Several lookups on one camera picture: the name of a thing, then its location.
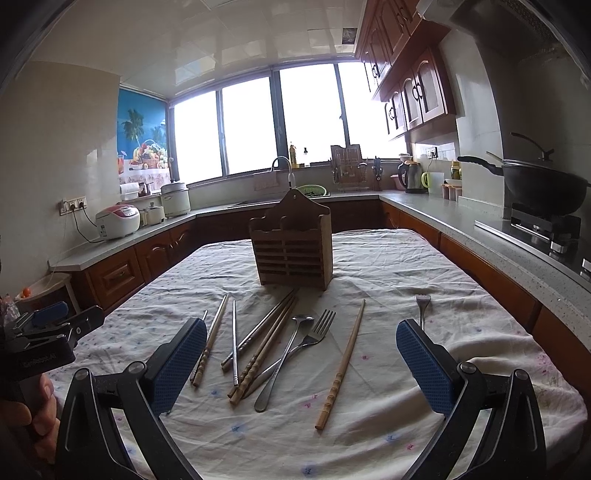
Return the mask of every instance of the metal fork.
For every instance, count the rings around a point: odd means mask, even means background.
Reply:
[[[299,345],[293,347],[289,351],[285,360],[289,360],[298,351],[300,351],[301,349],[303,349],[307,346],[316,345],[317,343],[320,343],[324,339],[324,337],[326,336],[326,333],[329,331],[330,324],[335,319],[335,315],[336,315],[336,312],[334,312],[332,310],[325,310],[322,313],[322,315],[320,316],[320,318],[318,319],[318,322],[316,322],[316,324],[312,328],[312,330],[309,331],[308,335],[306,335],[303,338],[303,340],[300,342]],[[265,382],[265,380],[267,380],[273,374],[273,372],[275,371],[275,367],[280,362],[280,360],[281,359],[277,360],[277,362],[272,364],[265,371],[258,374],[254,378],[254,380],[251,382],[250,386],[248,387],[248,390],[244,393],[244,396],[242,398],[247,398],[257,388],[259,388]]]

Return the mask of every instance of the human hand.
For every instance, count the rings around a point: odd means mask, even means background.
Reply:
[[[39,379],[39,389],[45,403],[34,418],[25,404],[8,400],[0,400],[0,418],[8,427],[24,427],[32,422],[33,428],[42,437],[35,442],[35,451],[40,458],[53,464],[56,461],[60,420],[56,416],[57,400],[53,394],[53,383],[46,374]]]

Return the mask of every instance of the faucet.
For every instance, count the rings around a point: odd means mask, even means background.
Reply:
[[[283,158],[285,160],[287,160],[287,167],[289,168],[290,172],[287,175],[287,183],[290,185],[290,190],[294,189],[296,187],[296,176],[293,173],[293,170],[291,169],[291,163],[290,163],[290,159],[284,156],[279,156],[276,157],[275,160],[273,160],[273,163],[271,163],[271,171],[275,171],[275,162],[277,160],[279,160],[280,158]]]

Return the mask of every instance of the range hood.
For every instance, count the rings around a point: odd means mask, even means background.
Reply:
[[[562,50],[552,31],[519,0],[420,0],[417,11],[515,62]]]

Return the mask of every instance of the kitchen counter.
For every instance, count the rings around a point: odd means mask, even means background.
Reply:
[[[464,245],[539,299],[591,351],[591,320],[587,316],[587,312],[591,312],[591,293],[529,252],[474,225],[475,220],[485,222],[499,220],[498,216],[473,210],[440,197],[406,194],[399,191],[332,193],[329,197],[319,199],[319,203],[361,199],[379,199],[389,203]],[[50,260],[50,269],[53,271],[85,270],[110,255],[195,217],[255,208],[266,209],[270,205],[238,207],[220,205],[192,210],[187,215],[142,228],[121,239],[98,245],[81,245],[70,251],[70,255],[63,260]]]

